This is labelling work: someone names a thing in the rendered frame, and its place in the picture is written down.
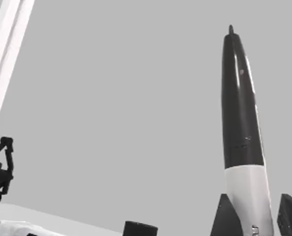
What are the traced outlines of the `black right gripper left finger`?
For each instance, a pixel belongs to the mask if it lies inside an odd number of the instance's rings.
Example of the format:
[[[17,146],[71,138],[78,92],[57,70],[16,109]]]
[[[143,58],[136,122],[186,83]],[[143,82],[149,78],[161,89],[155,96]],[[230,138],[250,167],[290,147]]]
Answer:
[[[240,219],[226,193],[220,195],[209,236],[243,236]]]

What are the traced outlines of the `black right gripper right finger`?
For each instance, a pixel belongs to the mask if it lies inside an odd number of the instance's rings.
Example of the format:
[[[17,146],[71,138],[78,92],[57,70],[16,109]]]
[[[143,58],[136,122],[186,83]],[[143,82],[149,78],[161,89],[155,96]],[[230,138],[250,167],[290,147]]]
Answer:
[[[281,236],[292,236],[292,196],[290,194],[281,194],[277,225]]]

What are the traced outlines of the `black and white marker pen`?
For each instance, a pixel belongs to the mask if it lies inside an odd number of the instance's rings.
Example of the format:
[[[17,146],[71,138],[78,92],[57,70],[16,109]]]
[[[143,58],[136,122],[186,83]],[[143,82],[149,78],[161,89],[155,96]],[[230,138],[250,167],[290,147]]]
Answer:
[[[226,193],[242,236],[274,236],[254,80],[241,37],[232,24],[223,39],[221,114]]]

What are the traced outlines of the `black cylinder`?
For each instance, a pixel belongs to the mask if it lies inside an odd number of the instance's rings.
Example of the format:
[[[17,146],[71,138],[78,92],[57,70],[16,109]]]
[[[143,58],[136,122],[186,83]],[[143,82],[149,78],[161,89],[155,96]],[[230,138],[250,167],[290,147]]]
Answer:
[[[157,236],[158,228],[153,225],[126,221],[122,236]]]

